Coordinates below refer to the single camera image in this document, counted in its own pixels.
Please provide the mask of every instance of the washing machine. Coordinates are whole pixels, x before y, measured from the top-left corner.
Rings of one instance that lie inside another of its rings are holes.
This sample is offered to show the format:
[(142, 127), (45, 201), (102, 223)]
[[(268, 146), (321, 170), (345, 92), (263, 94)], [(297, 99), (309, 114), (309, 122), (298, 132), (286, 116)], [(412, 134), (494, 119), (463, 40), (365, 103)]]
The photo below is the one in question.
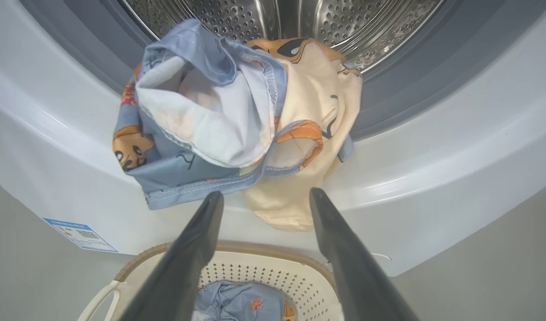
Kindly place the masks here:
[[(1, 0), (0, 185), (50, 233), (138, 254), (192, 217), (199, 202), (148, 210), (111, 150), (145, 45), (191, 17), (241, 42), (314, 37), (361, 67), (355, 152), (323, 189), (389, 276), (546, 187), (546, 0)], [(313, 232), (271, 228), (239, 193), (219, 238), (326, 263)]]

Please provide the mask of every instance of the basket rim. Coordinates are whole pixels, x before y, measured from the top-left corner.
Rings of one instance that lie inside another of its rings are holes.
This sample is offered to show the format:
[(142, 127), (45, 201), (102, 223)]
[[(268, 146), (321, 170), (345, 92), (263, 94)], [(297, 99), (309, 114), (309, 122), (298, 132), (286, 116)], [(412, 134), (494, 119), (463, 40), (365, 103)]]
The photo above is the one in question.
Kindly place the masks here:
[[(146, 262), (150, 258), (158, 254), (167, 252), (172, 244), (170, 242), (152, 246), (148, 250), (144, 250), (140, 254), (134, 256), (124, 267), (120, 269), (120, 272), (114, 277), (115, 281), (120, 283), (126, 281), (130, 273), (132, 273), (140, 264)], [(334, 282), (334, 275), (324, 265), (320, 264), (317, 260), (298, 254), (295, 252), (284, 250), (283, 248), (275, 246), (265, 246), (261, 244), (251, 244), (243, 242), (228, 242), (218, 241), (216, 252), (232, 252), (242, 254), (253, 254), (260, 256), (268, 256), (275, 259), (283, 259), (293, 261), (299, 264), (306, 265), (320, 273), (322, 277), (328, 281), (328, 284), (332, 287), (332, 290), (336, 291), (336, 283)]]

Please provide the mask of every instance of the white plastic basket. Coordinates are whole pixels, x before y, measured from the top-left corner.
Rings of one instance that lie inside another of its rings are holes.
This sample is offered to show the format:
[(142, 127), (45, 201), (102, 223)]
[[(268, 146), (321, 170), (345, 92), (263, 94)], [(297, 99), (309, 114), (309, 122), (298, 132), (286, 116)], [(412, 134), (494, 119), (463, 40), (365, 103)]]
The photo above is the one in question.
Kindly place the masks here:
[[(108, 295), (114, 294), (105, 321), (116, 321), (171, 243), (149, 248), (128, 262), (81, 313), (89, 321)], [(295, 303), (298, 321), (342, 321), (332, 273), (319, 262), (277, 248), (219, 243), (202, 269), (199, 287), (218, 280), (259, 282), (283, 291)]]

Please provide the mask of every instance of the cream fabric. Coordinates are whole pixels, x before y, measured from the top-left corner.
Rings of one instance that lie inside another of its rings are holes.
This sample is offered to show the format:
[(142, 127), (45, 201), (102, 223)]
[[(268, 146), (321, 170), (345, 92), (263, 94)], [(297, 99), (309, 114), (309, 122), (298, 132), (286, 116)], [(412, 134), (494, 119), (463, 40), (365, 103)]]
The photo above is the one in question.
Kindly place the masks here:
[[(328, 47), (313, 41), (300, 50), (302, 57), (296, 62), (273, 54), (285, 65), (288, 74), (287, 95), (277, 133), (297, 120), (313, 120), (322, 129), (322, 150), (301, 166), (299, 172), (287, 177), (263, 177), (243, 191), (258, 217), (286, 231), (313, 229), (309, 191), (322, 186), (340, 166), (337, 155), (360, 110), (362, 88), (360, 73), (346, 67), (343, 59), (333, 59)], [(294, 163), (310, 153), (309, 142), (293, 140), (293, 144), (280, 144), (269, 164)]]

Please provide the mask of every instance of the qr code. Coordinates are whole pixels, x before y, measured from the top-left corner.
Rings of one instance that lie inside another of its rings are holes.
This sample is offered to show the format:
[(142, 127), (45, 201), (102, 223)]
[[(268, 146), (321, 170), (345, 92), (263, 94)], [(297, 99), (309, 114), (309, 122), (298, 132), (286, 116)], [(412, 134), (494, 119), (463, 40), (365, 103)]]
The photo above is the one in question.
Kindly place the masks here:
[(89, 238), (89, 239), (99, 239), (98, 236), (96, 236), (93, 232), (84, 231), (84, 230), (77, 230), (77, 232), (79, 232), (79, 234), (81, 234), (81, 235), (84, 236), (85, 238)]

